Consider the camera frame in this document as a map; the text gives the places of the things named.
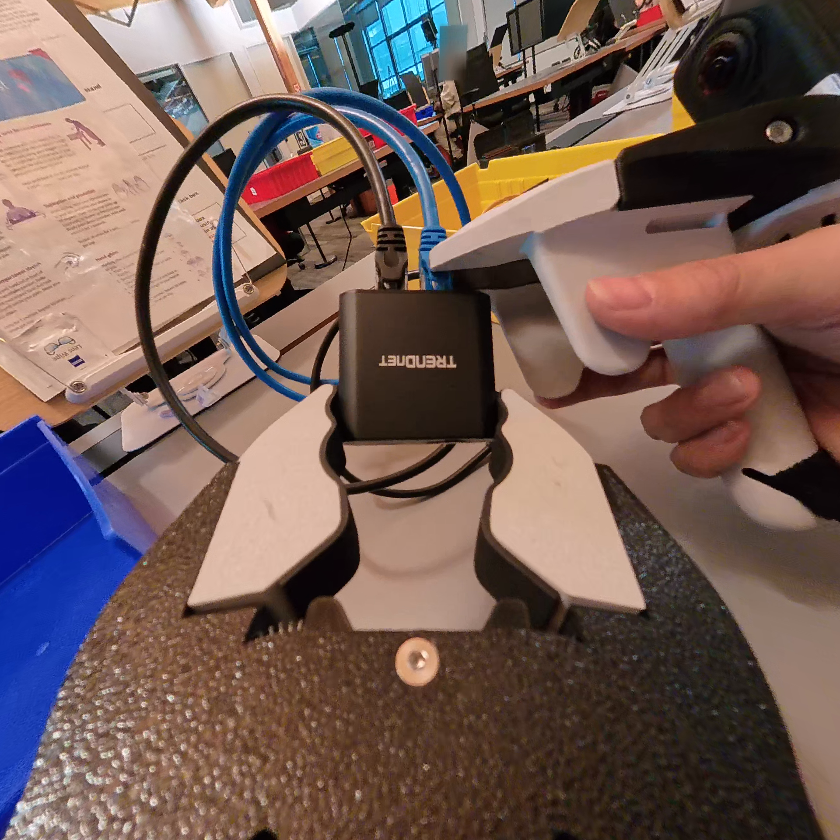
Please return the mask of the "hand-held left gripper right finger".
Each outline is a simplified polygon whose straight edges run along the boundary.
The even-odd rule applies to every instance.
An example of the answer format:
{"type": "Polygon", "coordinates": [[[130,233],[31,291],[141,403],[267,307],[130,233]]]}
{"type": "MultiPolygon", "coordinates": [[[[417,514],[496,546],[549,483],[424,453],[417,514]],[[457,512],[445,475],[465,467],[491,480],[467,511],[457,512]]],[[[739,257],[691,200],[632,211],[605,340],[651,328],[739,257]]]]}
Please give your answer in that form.
{"type": "Polygon", "coordinates": [[[641,584],[595,463],[514,390],[498,393],[491,485],[478,527],[478,582],[559,630],[572,607],[643,614],[641,584]]]}

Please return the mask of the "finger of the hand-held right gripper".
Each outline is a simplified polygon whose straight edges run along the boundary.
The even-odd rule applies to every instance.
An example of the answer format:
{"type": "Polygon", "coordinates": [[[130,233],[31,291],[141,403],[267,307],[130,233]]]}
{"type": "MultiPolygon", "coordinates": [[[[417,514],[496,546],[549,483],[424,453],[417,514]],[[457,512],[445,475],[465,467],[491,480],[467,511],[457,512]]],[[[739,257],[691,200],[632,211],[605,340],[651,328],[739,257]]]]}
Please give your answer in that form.
{"type": "Polygon", "coordinates": [[[549,400],[569,396],[584,366],[541,287],[496,289],[491,308],[533,394],[549,400]]]}
{"type": "Polygon", "coordinates": [[[595,322],[591,279],[659,270],[733,251],[727,215],[750,196],[621,209],[614,161],[547,181],[480,215],[432,248],[435,271],[466,271],[481,291],[541,287],[584,368],[636,371],[649,343],[595,322]]]}

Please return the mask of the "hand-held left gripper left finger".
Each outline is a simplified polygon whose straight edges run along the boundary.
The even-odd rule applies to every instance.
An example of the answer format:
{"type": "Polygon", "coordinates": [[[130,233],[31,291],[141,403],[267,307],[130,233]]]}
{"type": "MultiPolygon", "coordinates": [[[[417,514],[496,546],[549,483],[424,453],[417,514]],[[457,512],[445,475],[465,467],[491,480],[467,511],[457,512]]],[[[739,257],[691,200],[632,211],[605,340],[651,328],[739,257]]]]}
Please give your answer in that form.
{"type": "Polygon", "coordinates": [[[240,457],[186,603],[192,613],[254,607],[298,620],[354,577],[361,551],[337,473],[337,395],[335,386],[320,386],[240,457]]]}

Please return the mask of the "yellow plastic bin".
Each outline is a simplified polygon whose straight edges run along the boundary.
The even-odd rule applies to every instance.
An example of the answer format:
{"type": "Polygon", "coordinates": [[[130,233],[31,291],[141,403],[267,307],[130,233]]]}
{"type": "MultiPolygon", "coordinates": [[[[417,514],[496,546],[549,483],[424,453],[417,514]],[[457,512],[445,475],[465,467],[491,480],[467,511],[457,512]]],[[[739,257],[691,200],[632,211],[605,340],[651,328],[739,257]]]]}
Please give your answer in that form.
{"type": "MultiPolygon", "coordinates": [[[[492,160],[486,168],[478,163],[471,164],[457,172],[458,181],[467,202],[471,219],[477,218],[488,209],[497,206],[502,199],[518,196],[538,184],[562,175],[580,170],[588,165],[603,161],[614,161],[625,149],[635,144],[662,136],[653,133],[621,140],[605,141],[587,145],[575,145],[560,150],[546,150],[530,154],[519,154],[492,160]]],[[[463,226],[455,201],[443,180],[433,184],[437,203],[438,225],[447,236],[463,226]]],[[[395,218],[402,225],[408,252],[408,268],[418,268],[418,249],[424,217],[419,194],[415,193],[393,205],[395,218]]],[[[375,245],[381,226],[379,215],[362,222],[365,233],[375,245]]]]}
{"type": "Polygon", "coordinates": [[[344,137],[317,145],[312,149],[311,159],[321,176],[329,175],[348,165],[361,164],[354,147],[344,137]]]}

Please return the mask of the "black network switch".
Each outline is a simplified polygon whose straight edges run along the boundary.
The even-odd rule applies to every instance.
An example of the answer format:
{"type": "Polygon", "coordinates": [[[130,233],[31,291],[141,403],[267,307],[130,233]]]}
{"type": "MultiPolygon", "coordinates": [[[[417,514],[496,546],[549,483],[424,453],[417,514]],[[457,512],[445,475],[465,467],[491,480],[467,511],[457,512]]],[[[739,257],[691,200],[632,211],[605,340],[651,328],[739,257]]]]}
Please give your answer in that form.
{"type": "Polygon", "coordinates": [[[344,441],[487,441],[497,426],[490,299],[477,291],[350,290],[339,299],[344,441]]]}

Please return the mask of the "grey desk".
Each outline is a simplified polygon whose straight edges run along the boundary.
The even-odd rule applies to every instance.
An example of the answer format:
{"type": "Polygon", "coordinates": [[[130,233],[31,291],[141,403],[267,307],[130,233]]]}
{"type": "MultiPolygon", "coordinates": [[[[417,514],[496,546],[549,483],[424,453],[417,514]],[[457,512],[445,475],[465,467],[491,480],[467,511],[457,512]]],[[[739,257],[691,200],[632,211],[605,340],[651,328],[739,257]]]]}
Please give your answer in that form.
{"type": "Polygon", "coordinates": [[[231,470],[174,432],[112,475],[163,532],[59,695],[13,833],[42,838],[838,838],[838,533],[762,533],[673,475],[637,396],[552,415],[602,463],[647,597],[485,629],[487,471],[353,500],[320,620],[185,616],[231,470]]]}

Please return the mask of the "person's right hand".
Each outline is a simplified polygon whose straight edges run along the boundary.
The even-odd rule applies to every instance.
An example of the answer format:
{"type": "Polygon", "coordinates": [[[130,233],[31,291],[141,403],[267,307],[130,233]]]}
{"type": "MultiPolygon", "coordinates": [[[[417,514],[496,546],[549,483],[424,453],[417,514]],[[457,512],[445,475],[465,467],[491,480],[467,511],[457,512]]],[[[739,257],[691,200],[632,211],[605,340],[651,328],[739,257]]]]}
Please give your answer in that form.
{"type": "MultiPolygon", "coordinates": [[[[602,326],[648,343],[761,326],[777,343],[816,442],[838,462],[837,228],[745,254],[595,279],[586,302],[602,326]]],[[[679,471],[719,477],[747,452],[748,412],[761,391],[757,372],[732,366],[648,405],[641,424],[652,439],[673,445],[671,460],[679,471]]]]}

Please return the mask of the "white document stand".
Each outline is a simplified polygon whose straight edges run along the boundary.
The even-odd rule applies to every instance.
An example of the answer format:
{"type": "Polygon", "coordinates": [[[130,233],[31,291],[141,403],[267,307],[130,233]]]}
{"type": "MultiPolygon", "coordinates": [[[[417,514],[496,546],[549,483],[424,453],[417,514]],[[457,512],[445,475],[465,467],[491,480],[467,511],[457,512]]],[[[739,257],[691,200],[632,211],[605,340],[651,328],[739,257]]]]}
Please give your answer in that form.
{"type": "MultiPolygon", "coordinates": [[[[280,294],[286,284],[285,265],[278,265],[261,278],[256,277],[256,271],[250,272],[235,288],[243,316],[267,304],[280,294]]],[[[252,370],[229,345],[228,333],[222,324],[217,324],[213,332],[204,335],[217,320],[214,302],[193,320],[197,328],[184,329],[178,335],[179,341],[187,342],[185,347],[162,340],[158,342],[160,356],[170,354],[171,358],[167,361],[175,363],[178,369],[176,374],[170,374],[171,387],[192,416],[254,378],[252,370]]],[[[54,430],[63,441],[75,445],[78,452],[84,449],[84,444],[77,441],[94,430],[98,433],[90,437],[90,446],[114,431],[121,432],[124,452],[131,453],[152,444],[177,428],[179,420],[160,389],[148,383],[150,378],[147,374],[140,384],[140,391],[124,389],[120,393],[123,400],[130,400],[120,413],[101,414],[98,412],[100,405],[92,405],[86,412],[54,425],[54,430]]]]}

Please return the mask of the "black office chair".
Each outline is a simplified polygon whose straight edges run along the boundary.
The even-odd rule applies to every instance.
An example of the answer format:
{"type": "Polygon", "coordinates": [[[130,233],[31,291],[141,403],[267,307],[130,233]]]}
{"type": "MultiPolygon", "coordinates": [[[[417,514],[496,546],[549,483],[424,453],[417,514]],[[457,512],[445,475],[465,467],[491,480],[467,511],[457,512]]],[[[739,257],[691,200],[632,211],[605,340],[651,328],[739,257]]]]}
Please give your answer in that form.
{"type": "Polygon", "coordinates": [[[499,91],[499,81],[486,45],[479,44],[466,51],[456,71],[455,86],[463,108],[499,91]]]}

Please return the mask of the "black computer monitor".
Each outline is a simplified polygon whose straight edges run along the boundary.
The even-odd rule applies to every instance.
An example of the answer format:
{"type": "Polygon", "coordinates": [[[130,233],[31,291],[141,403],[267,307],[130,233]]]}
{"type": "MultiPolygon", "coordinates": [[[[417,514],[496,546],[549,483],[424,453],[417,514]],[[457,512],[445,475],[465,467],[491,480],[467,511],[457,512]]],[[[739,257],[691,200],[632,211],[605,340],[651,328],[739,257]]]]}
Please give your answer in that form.
{"type": "Polygon", "coordinates": [[[527,53],[544,41],[543,1],[521,1],[507,12],[512,56],[527,53]]]}

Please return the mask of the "blue plastic bin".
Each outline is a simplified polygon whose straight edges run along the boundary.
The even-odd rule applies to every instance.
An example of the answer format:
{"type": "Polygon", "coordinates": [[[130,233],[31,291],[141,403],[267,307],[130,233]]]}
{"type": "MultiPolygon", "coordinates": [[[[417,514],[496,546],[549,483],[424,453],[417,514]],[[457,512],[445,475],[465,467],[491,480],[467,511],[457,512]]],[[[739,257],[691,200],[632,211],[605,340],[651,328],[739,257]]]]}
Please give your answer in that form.
{"type": "Polygon", "coordinates": [[[1,835],[79,647],[157,539],[38,416],[1,436],[1,835]]]}

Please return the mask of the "lens wipe packet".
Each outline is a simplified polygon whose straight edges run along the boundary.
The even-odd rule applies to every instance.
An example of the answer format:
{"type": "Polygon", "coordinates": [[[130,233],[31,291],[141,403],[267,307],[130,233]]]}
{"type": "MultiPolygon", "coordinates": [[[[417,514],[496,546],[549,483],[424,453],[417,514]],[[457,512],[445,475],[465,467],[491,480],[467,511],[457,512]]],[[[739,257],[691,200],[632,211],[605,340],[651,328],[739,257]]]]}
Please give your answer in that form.
{"type": "Polygon", "coordinates": [[[63,312],[16,336],[1,332],[2,369],[43,403],[65,392],[87,396],[93,376],[115,358],[94,332],[63,312]]]}

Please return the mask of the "red plastic bin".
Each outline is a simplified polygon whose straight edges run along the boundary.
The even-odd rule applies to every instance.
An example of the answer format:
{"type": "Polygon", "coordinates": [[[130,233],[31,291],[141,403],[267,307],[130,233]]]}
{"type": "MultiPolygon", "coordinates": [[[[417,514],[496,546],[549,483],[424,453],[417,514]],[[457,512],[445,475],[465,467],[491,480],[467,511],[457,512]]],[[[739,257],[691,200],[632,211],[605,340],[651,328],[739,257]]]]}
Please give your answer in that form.
{"type": "Polygon", "coordinates": [[[250,176],[242,198],[249,205],[273,201],[318,178],[319,171],[312,160],[312,153],[308,152],[274,164],[250,176]]]}

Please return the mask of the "black floor lamp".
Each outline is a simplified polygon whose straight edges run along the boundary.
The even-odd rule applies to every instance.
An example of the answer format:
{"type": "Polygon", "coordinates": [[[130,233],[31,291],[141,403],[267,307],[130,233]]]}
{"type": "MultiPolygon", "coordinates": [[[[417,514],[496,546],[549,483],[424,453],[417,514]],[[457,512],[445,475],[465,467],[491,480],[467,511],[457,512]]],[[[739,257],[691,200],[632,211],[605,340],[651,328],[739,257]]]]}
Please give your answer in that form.
{"type": "Polygon", "coordinates": [[[355,88],[357,91],[361,90],[361,79],[356,68],[352,48],[350,46],[350,39],[349,35],[350,32],[354,30],[354,21],[347,21],[343,22],[341,25],[333,28],[329,31],[329,37],[333,40],[338,40],[341,42],[344,48],[344,52],[346,54],[346,58],[350,63],[350,68],[353,74],[353,80],[355,82],[355,88]]]}

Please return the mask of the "wooden column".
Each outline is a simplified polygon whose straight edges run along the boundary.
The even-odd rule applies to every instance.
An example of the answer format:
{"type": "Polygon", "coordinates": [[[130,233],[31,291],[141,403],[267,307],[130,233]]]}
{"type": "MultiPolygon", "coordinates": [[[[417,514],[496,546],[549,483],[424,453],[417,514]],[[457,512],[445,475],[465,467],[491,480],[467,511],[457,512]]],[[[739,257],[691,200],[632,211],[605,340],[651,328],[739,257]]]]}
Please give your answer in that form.
{"type": "Polygon", "coordinates": [[[279,35],[269,2],[249,1],[249,3],[254,11],[255,19],[262,34],[266,39],[269,52],[280,73],[285,89],[292,93],[300,92],[301,88],[296,69],[279,35]]]}

